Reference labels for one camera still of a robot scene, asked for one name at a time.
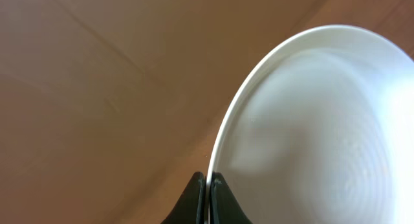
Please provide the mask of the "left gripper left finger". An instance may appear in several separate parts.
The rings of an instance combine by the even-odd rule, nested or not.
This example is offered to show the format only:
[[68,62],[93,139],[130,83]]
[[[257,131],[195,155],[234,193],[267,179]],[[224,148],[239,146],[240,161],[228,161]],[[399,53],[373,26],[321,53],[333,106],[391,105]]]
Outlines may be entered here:
[[203,224],[206,178],[195,172],[175,206],[161,224]]

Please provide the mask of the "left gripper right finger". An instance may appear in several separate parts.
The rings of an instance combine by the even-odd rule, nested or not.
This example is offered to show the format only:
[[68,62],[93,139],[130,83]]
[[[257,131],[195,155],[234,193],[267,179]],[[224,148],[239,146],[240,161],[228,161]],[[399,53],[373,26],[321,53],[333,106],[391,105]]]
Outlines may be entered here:
[[239,206],[223,175],[212,174],[210,186],[210,223],[212,224],[252,224]]

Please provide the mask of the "white plate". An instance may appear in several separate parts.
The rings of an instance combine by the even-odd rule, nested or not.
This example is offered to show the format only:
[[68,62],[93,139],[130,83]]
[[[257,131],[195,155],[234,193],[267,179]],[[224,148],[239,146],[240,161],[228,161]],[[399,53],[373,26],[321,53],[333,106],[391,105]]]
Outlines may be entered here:
[[413,60],[325,25],[272,49],[223,118],[207,175],[252,223],[413,222]]

